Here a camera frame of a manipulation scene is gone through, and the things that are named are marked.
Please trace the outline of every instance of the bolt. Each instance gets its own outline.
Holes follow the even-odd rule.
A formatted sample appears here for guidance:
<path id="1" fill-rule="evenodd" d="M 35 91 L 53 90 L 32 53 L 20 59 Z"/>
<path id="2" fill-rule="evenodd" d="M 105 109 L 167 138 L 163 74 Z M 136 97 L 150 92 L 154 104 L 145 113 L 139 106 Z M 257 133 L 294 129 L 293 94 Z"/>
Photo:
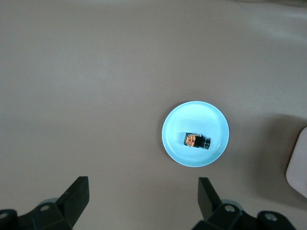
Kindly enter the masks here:
<path id="1" fill-rule="evenodd" d="M 40 208 L 40 211 L 43 212 L 43 211 L 46 211 L 46 210 L 48 210 L 48 209 L 49 209 L 49 205 L 45 205 L 45 206 L 42 206 L 42 207 Z"/>
<path id="2" fill-rule="evenodd" d="M 231 205 L 226 205 L 225 209 L 226 209 L 227 212 L 234 212 L 235 211 L 235 208 L 232 207 Z"/>
<path id="3" fill-rule="evenodd" d="M 268 220 L 277 221 L 277 217 L 274 214 L 272 214 L 272 213 L 266 213 L 264 216 Z"/>
<path id="4" fill-rule="evenodd" d="M 3 212 L 2 214 L 0 214 L 0 219 L 4 219 L 8 216 L 8 214 L 6 212 Z"/>

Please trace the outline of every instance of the gray table surface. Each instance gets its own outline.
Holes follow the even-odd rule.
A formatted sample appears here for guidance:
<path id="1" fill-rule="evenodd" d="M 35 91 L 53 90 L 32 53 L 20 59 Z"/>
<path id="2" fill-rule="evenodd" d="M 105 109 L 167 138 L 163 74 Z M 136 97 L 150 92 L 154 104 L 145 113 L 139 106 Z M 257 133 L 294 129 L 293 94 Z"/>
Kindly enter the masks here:
<path id="1" fill-rule="evenodd" d="M 75 230 L 188 230 L 209 177 L 249 214 L 306 229 L 307 199 L 285 178 L 307 126 L 306 15 L 302 1 L 2 0 L 0 209 L 24 214 L 86 175 Z M 187 101 L 229 123 L 205 167 L 161 141 Z"/>

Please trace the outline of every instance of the white object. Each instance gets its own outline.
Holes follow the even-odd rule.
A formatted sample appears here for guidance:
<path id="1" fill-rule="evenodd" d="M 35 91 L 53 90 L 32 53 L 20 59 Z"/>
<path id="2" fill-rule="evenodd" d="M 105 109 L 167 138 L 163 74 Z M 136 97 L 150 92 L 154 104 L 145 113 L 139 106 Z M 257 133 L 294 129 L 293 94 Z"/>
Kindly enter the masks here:
<path id="1" fill-rule="evenodd" d="M 307 127 L 298 137 L 286 178 L 291 187 L 307 198 Z"/>

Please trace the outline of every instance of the blue plate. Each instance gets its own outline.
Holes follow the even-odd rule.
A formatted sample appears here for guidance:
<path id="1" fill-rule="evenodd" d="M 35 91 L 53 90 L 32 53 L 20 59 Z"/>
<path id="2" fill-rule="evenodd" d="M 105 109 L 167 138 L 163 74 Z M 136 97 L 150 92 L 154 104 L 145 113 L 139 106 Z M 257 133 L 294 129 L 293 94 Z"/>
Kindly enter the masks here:
<path id="1" fill-rule="evenodd" d="M 184 145 L 186 133 L 209 137 L 209 149 Z M 226 149 L 228 140 L 229 128 L 224 115 L 206 102 L 181 104 L 167 116 L 162 128 L 162 141 L 169 156 L 189 167 L 201 167 L 214 162 Z"/>

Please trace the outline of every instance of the screw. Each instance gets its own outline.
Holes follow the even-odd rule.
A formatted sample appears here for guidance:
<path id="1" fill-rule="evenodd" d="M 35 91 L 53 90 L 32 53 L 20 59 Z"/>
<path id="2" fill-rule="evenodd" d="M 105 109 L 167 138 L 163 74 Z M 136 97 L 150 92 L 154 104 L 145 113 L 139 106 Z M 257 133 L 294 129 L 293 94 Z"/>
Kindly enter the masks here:
<path id="1" fill-rule="evenodd" d="M 235 208 L 232 207 L 231 205 L 226 205 L 225 209 L 226 209 L 227 212 L 234 212 L 235 211 Z"/>
<path id="2" fill-rule="evenodd" d="M 277 217 L 274 214 L 272 214 L 272 213 L 266 213 L 264 216 L 268 220 L 277 221 Z"/>
<path id="3" fill-rule="evenodd" d="M 6 212 L 3 212 L 2 214 L 0 214 L 0 219 L 4 219 L 8 216 L 8 214 Z"/>
<path id="4" fill-rule="evenodd" d="M 49 209 L 49 205 L 45 205 L 45 206 L 42 206 L 42 207 L 40 208 L 40 211 L 43 212 L 43 211 L 46 211 L 46 210 L 48 210 L 48 209 Z"/>

